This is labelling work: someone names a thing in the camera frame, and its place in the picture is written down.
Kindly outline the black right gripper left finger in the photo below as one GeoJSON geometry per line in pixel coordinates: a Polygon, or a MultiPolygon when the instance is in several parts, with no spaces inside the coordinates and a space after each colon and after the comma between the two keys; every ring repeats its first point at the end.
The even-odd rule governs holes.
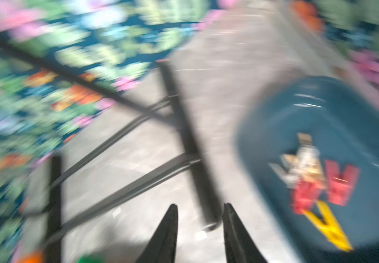
{"type": "Polygon", "coordinates": [[[178,234],[178,207],[171,204],[137,263],[174,263],[178,234]]]}

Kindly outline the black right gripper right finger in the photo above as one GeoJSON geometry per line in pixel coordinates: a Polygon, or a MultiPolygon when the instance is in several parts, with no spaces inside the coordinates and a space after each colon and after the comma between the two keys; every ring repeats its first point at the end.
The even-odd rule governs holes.
{"type": "Polygon", "coordinates": [[[230,203],[224,204],[222,221],[228,263],[267,263],[230,203]]]}

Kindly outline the pink clothespin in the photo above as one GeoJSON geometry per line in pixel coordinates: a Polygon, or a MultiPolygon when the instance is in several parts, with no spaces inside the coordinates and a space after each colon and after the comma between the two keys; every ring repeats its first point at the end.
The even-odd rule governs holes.
{"type": "Polygon", "coordinates": [[[295,214],[310,211],[320,197],[323,187],[317,181],[299,181],[291,191],[291,209],[295,214]]]}

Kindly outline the white clothespin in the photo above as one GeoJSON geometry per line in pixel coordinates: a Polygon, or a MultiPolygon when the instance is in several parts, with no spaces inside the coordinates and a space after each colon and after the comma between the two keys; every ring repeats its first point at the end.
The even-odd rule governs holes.
{"type": "Polygon", "coordinates": [[[279,179],[286,185],[287,188],[294,188],[297,183],[298,177],[287,172],[280,164],[269,163],[272,171],[279,177],[279,179]]]}

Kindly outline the yellow clothespin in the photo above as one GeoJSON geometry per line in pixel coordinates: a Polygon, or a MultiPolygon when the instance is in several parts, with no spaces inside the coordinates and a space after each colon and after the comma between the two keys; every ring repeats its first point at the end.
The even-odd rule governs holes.
{"type": "Polygon", "coordinates": [[[344,233],[336,217],[324,201],[315,202],[322,218],[308,210],[303,210],[303,215],[321,232],[325,238],[332,243],[337,249],[344,252],[353,251],[347,235],[344,233]]]}

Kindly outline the beige clothespin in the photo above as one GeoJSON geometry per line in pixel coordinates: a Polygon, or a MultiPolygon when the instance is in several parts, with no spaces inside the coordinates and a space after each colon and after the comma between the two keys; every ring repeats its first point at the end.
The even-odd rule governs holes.
{"type": "Polygon", "coordinates": [[[320,162],[320,151],[313,145],[312,136],[297,134],[299,147],[295,154],[285,153],[280,160],[285,174],[283,182],[288,188],[295,188],[300,181],[318,183],[321,189],[326,188],[323,167],[320,162]]]}

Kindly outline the red clothespin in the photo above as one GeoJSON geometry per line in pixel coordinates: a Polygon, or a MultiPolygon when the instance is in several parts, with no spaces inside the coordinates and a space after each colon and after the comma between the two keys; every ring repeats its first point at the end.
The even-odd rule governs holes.
{"type": "Polygon", "coordinates": [[[348,164],[341,173],[337,162],[325,160],[325,174],[327,177],[327,200],[338,206],[346,206],[355,189],[360,169],[348,164]]]}

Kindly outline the black clothes rack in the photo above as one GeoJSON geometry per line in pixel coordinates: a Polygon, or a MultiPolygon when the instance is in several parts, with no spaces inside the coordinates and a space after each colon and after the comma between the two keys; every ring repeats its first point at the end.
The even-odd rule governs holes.
{"type": "Polygon", "coordinates": [[[51,159],[49,202],[42,210],[42,213],[45,213],[48,216],[46,236],[42,244],[42,262],[59,263],[61,261],[62,239],[71,230],[101,216],[109,210],[124,204],[185,171],[190,171],[192,176],[199,205],[204,217],[204,230],[211,232],[221,225],[222,208],[220,195],[213,182],[210,171],[206,167],[204,155],[201,153],[197,144],[191,121],[183,107],[181,94],[178,91],[174,74],[167,60],[163,59],[157,61],[157,65],[162,75],[166,96],[156,104],[144,107],[139,103],[122,97],[118,93],[108,91],[97,85],[88,77],[80,77],[63,70],[59,66],[52,65],[43,59],[39,59],[27,52],[16,49],[7,42],[0,40],[0,49],[11,56],[29,62],[35,66],[42,67],[57,74],[61,78],[110,98],[114,100],[116,104],[122,104],[140,113],[138,118],[131,121],[120,131],[116,132],[67,171],[62,170],[61,156],[56,155],[51,159]],[[127,134],[149,119],[156,119],[175,128],[179,133],[184,152],[91,206],[68,222],[62,222],[61,185],[70,176],[85,167],[116,142],[123,139],[127,134]]]}

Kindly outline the plush doll toy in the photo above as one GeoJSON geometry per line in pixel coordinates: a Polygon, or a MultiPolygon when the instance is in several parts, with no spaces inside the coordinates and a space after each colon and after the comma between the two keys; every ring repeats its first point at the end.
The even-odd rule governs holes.
{"type": "Polygon", "coordinates": [[[33,252],[16,260],[15,263],[44,263],[44,256],[42,252],[33,252]]]}

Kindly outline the dark teal plastic bin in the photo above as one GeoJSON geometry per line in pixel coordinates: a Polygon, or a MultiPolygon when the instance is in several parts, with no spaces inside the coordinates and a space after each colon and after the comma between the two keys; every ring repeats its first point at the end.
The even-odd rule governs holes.
{"type": "Polygon", "coordinates": [[[284,235],[303,263],[379,263],[379,112],[343,82],[303,77],[260,102],[236,137],[240,159],[284,235]],[[346,206],[330,209],[353,250],[337,249],[313,224],[290,208],[286,185],[270,164],[311,135],[322,161],[359,168],[346,206]]]}

